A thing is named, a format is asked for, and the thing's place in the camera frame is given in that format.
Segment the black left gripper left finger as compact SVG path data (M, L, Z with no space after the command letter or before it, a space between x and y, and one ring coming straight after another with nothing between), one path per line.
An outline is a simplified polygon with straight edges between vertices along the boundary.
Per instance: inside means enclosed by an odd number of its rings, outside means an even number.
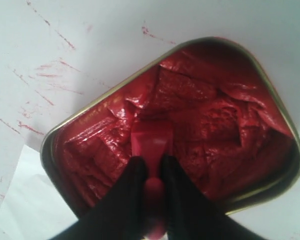
M85 216L59 233L59 240L140 240L145 162L132 157L108 193Z

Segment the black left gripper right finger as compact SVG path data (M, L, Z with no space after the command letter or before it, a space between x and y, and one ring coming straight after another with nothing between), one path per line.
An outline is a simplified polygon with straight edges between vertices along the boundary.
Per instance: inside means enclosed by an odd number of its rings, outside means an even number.
M240 228L192 183L177 159L164 156L161 176L166 185L169 240L241 240Z

